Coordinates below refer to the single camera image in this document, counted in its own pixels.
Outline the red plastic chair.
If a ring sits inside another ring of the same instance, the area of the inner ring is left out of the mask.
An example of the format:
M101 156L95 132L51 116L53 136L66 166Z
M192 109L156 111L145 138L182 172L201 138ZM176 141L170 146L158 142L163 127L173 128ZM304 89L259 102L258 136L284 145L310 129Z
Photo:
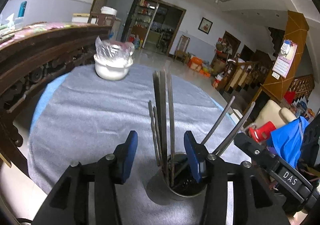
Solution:
M264 142L271 137L271 132L276 130L276 126L268 121L263 126L257 128L255 125L248 128L249 136L257 143Z

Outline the dark chopstick bundle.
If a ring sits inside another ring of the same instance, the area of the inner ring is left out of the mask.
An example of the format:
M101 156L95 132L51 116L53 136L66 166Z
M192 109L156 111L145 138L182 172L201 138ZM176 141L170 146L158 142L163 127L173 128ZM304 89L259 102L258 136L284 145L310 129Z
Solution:
M160 96L160 80L159 80L159 72L154 71L152 74L153 78L153 88L155 93L155 102L156 102L156 110L157 110L157 118L158 118L158 126L159 126L159 134L161 141L161 150L162 150L162 131L161 131L161 96Z
M158 126L158 118L157 118L157 110L156 107L153 106L153 116L155 121L155 131L156 131L156 141L157 141L157 149L159 154L159 165L162 165L162 150L161 150L161 141L160 141L160 134L159 134L159 126Z
M156 136L156 129L155 129L155 120L153 115L153 107L151 100L148 101L148 109L149 109L149 115L150 115L150 125L151 125L151 131L152 131L152 139L153 139L153 145L155 149L155 157L157 166L161 166L161 160L160 160L160 154L158 150L158 144L157 144L157 136Z
M167 90L168 90L168 106L169 106L169 122L170 122L170 153L171 153L171 179L170 187L174 186L175 177L175 123L174 123L174 102L171 74L167 73Z
M223 120L223 118L225 117L225 115L227 114L227 112L229 111L229 109L231 108L232 103L235 100L235 96L233 95L231 97L231 99L229 100L229 102L227 103L226 107L224 108L223 112L220 114L220 116L218 117L217 121L214 123L214 125L212 126L212 128L210 129L209 133L205 136L205 138L202 140L201 145L205 145L206 142L210 139L210 137L213 135L214 131L217 129L217 127L219 126L219 124L221 123L221 121Z

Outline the dark metal utensil cup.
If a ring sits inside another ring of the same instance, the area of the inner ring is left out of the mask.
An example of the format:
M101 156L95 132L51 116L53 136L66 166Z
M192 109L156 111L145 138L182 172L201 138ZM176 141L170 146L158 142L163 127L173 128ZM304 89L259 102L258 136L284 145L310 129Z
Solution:
M174 180L166 183L163 171L159 170L149 180L146 193L150 200L159 205L191 200L202 195L207 185L197 182L191 173L186 153L179 152L174 159Z

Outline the grey table cloth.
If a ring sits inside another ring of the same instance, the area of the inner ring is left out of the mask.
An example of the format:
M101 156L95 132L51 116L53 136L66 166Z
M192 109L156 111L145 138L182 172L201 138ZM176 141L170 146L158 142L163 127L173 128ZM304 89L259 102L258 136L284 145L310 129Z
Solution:
M138 134L129 179L116 187L123 224L198 224L203 195L167 206L149 199L146 186L157 172L149 103L153 103L153 70L133 65L120 81L100 78L93 65L74 68L47 85L31 123L28 172L50 192L72 162L96 162Z

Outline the orange boxes on floor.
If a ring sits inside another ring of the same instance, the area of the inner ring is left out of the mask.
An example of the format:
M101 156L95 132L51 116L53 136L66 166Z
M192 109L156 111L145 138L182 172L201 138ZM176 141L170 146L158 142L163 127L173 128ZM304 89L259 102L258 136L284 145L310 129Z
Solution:
M210 77L210 70L209 67L207 65L205 65L203 63L203 61L198 58L198 57L192 57L188 64L187 64L188 68L190 68L191 70L198 72L199 74L203 75L204 77Z

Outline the dark chopstick bundle leftmost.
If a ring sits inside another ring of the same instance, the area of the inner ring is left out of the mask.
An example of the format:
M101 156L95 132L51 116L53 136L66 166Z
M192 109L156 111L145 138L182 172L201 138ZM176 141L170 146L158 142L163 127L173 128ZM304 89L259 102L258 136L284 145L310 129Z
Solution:
M153 78L153 88L155 93L155 102L156 102L156 110L157 110L157 118L158 118L158 126L159 126L159 134L161 141L161 150L162 150L162 131L161 131L161 96L160 96L160 80L159 80L159 72L154 71L152 74Z

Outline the white bowl with plastic bag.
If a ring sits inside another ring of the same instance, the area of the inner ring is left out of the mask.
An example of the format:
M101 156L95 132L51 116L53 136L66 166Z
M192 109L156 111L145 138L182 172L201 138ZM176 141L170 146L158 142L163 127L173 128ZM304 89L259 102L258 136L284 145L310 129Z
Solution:
M100 78L109 81L119 81L129 72L133 65L135 47L131 42L95 40L95 71Z

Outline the carved dark wooden table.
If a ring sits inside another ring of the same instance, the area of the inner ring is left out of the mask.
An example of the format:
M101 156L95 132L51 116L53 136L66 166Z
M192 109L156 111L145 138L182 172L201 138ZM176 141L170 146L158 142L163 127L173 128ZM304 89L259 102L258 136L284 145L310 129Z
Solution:
M53 23L29 26L1 45L1 159L28 174L19 150L23 138L17 115L49 82L93 58L96 37L107 39L110 26Z

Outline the blue thermos bottle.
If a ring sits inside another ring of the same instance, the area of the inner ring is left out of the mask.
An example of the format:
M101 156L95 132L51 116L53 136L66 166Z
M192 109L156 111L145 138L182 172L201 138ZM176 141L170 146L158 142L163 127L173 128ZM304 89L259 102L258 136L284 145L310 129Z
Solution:
M20 8L19 8L19 11L18 11L18 18L24 17L26 6L27 6L27 1L23 1L20 4Z

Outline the grey refrigerator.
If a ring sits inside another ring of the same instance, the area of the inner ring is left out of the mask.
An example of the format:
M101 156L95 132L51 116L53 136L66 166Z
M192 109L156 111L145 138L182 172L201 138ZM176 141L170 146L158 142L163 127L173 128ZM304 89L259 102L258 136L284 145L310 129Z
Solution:
M116 17L120 19L120 26L116 35L116 40L121 41L127 17L131 11L135 0L107 0L106 6L116 9Z

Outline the pink wall calendar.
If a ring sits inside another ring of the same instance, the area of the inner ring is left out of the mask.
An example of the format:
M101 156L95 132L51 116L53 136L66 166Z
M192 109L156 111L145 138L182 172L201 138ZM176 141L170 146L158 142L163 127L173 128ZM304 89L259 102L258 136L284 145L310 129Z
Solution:
M291 40L283 41L283 44L280 47L280 53L272 68L272 76L275 79L287 77L296 54L296 49L297 44L293 43Z

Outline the wooden chair by wall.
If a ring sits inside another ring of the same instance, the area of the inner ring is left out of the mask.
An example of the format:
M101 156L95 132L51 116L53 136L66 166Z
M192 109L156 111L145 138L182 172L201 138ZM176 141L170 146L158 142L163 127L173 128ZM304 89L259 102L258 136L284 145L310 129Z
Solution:
M186 64L187 58L188 58L188 53L187 53L187 48L190 42L190 38L182 35L178 41L175 53L174 53L174 60L180 58L181 62L183 64Z

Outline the framed wall picture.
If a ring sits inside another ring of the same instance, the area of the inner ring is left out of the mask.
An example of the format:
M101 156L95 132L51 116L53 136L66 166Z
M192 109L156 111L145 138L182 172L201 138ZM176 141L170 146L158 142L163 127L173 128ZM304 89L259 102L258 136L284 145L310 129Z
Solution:
M198 30L200 30L206 34L209 34L212 25L213 25L212 21L203 17L200 24L199 24Z

